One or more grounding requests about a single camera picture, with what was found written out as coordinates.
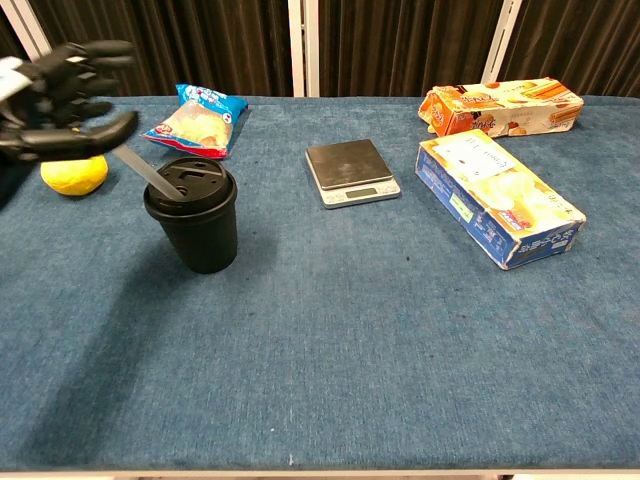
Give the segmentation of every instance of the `black cup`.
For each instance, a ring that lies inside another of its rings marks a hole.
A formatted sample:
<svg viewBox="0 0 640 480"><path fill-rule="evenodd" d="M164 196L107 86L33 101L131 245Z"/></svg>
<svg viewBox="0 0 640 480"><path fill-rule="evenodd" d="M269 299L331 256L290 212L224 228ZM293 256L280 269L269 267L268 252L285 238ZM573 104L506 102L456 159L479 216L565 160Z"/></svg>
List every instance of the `black cup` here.
<svg viewBox="0 0 640 480"><path fill-rule="evenodd" d="M144 206L160 222L184 264L197 273L214 273L229 266L238 250L238 188L233 176L219 162L200 157L179 158L158 173L184 200L170 200L148 185Z"/></svg>

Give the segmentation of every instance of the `yellow lemon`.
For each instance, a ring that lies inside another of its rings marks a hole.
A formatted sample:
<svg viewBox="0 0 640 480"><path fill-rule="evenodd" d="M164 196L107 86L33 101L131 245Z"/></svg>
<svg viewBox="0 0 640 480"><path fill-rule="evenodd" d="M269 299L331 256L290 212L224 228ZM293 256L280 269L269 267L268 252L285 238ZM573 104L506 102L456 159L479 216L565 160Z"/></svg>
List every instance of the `yellow lemon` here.
<svg viewBox="0 0 640 480"><path fill-rule="evenodd" d="M43 162L40 176L44 183L62 195L87 195L107 178L109 167L103 155L87 160Z"/></svg>

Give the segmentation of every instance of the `digital scale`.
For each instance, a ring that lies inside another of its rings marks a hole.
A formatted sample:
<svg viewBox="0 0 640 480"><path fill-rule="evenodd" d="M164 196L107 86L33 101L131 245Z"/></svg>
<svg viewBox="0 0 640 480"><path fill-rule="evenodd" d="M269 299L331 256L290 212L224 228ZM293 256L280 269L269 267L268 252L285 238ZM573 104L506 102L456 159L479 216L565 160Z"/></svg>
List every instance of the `digital scale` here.
<svg viewBox="0 0 640 480"><path fill-rule="evenodd" d="M400 187L371 140L309 147L305 156L326 208L400 195Z"/></svg>

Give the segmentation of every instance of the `black robotic glove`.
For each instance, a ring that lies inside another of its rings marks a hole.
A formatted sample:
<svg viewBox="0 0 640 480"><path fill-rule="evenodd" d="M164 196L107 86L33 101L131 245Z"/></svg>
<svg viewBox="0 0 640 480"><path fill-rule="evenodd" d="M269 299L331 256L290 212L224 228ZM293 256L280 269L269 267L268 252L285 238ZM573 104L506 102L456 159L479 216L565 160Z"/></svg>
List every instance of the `black robotic glove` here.
<svg viewBox="0 0 640 480"><path fill-rule="evenodd" d="M2 103L0 162L82 159L126 142L138 127L137 112L96 128L83 131L81 126L111 110L109 102L89 100L113 92L118 83L105 75L131 66L132 51L124 41L66 44L13 68L28 86Z"/></svg>

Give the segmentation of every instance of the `dark curtain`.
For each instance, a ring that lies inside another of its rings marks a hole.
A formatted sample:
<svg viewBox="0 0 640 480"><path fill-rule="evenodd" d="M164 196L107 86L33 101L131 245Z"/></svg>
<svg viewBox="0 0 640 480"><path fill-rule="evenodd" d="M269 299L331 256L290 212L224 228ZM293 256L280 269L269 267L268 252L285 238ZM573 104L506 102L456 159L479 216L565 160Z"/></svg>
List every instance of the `dark curtain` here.
<svg viewBox="0 0 640 480"><path fill-rule="evenodd" d="M640 94L640 1L524 0L499 79L550 76L578 94Z"/></svg>
<svg viewBox="0 0 640 480"><path fill-rule="evenodd" d="M9 19L0 9L0 58L18 57L28 60L27 53L22 48L20 40L13 31L13 27L9 23Z"/></svg>
<svg viewBox="0 0 640 480"><path fill-rule="evenodd" d="M133 42L121 95L175 95L176 83L228 94L293 94L283 0L31 0L53 45Z"/></svg>
<svg viewBox="0 0 640 480"><path fill-rule="evenodd" d="M323 96L478 83L502 0L320 0Z"/></svg>

